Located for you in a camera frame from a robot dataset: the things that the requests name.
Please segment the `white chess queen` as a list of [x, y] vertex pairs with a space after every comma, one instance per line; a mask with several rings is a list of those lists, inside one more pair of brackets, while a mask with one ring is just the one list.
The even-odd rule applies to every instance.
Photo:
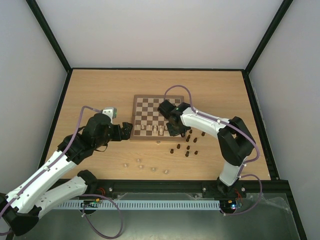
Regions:
[[162, 127], [159, 128], [159, 134], [162, 136], [164, 134], [164, 129]]

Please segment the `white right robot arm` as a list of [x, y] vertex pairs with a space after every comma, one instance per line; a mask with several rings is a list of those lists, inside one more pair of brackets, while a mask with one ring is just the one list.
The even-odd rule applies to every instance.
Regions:
[[185, 102], [175, 106], [164, 100], [157, 110], [168, 121], [166, 126], [171, 137], [184, 137], [193, 128], [218, 140], [224, 159], [218, 191], [224, 196], [233, 193], [247, 157], [253, 149], [258, 150], [244, 121], [236, 116], [227, 119], [209, 115]]

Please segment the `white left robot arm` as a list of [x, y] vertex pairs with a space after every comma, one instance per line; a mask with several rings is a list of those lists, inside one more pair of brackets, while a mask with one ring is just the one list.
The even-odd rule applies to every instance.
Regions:
[[89, 170], [80, 171], [62, 185], [53, 185], [98, 148], [107, 147], [110, 141], [128, 140], [132, 129], [129, 122], [113, 124], [111, 116], [97, 113], [80, 128], [82, 132], [65, 137], [50, 159], [28, 180], [0, 195], [0, 216], [10, 230], [16, 236], [24, 235], [59, 204], [84, 193], [93, 193], [98, 180]]

